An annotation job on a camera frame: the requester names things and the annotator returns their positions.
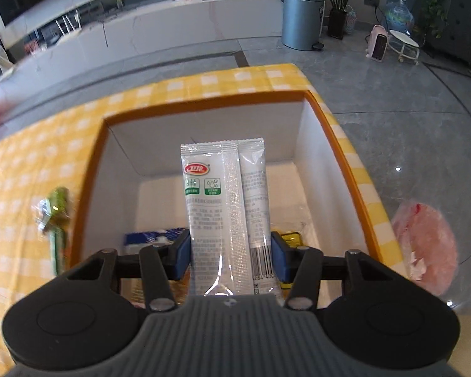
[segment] yellow checkered tablecloth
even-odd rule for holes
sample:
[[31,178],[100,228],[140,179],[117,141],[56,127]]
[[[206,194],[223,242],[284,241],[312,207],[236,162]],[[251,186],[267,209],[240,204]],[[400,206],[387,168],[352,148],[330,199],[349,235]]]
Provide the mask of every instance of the yellow checkered tablecloth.
[[55,187],[65,186],[71,194],[72,210],[77,211],[104,119],[167,103],[212,97],[228,100],[233,95],[275,91],[312,94],[318,102],[357,184],[358,198],[376,239],[374,253],[386,265],[405,273],[399,246],[370,177],[335,117],[297,67],[239,68],[150,84],[66,110],[0,142],[0,374],[14,364],[1,335],[5,312],[53,277],[49,242],[39,236],[32,205]]

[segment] electrical outlet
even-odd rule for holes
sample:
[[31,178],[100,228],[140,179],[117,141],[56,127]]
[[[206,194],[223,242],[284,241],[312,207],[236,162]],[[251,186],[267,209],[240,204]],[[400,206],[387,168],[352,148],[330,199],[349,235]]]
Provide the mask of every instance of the electrical outlet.
[[373,7],[378,7],[380,0],[365,0],[365,5],[371,5]]

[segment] white plastic package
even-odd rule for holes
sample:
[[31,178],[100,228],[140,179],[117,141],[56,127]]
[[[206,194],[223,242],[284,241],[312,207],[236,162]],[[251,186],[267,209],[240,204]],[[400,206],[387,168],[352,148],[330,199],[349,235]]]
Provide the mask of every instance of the white plastic package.
[[253,294],[236,142],[181,145],[192,237],[190,292]]
[[282,302],[281,288],[272,268],[265,143],[263,139],[240,140],[237,147],[254,293],[274,293],[278,301]]

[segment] barcode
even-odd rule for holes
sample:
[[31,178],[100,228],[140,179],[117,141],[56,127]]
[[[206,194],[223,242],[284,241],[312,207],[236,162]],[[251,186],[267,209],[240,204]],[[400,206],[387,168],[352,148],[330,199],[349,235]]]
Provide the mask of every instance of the barcode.
[[270,245],[251,248],[250,254],[253,278],[257,278],[258,276],[272,276],[272,256],[270,253]]

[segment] blue-gray trash can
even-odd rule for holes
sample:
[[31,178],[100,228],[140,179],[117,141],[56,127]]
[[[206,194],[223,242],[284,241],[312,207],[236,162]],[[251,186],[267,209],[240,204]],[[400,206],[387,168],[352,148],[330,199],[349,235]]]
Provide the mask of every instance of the blue-gray trash can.
[[284,0],[283,44],[301,51],[311,51],[319,40],[324,0]]

